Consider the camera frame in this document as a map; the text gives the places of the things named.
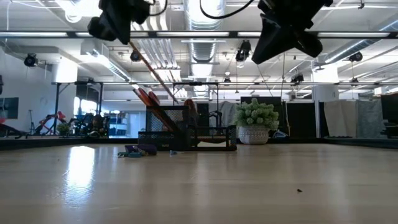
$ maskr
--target wooden stick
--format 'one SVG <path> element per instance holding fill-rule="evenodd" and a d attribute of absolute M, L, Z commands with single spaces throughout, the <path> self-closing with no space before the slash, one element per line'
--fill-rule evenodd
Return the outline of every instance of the wooden stick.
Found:
<path fill-rule="evenodd" d="M 159 76 L 159 74 L 152 68 L 152 66 L 149 64 L 149 62 L 142 56 L 138 48 L 130 41 L 129 42 L 130 46 L 138 53 L 140 56 L 141 60 L 145 63 L 147 68 L 155 75 L 156 79 L 160 82 L 162 87 L 166 90 L 166 92 L 172 97 L 172 99 L 178 104 L 178 100 L 176 97 L 174 97 L 173 93 L 170 91 L 170 89 L 166 86 L 164 83 L 163 79 Z"/>

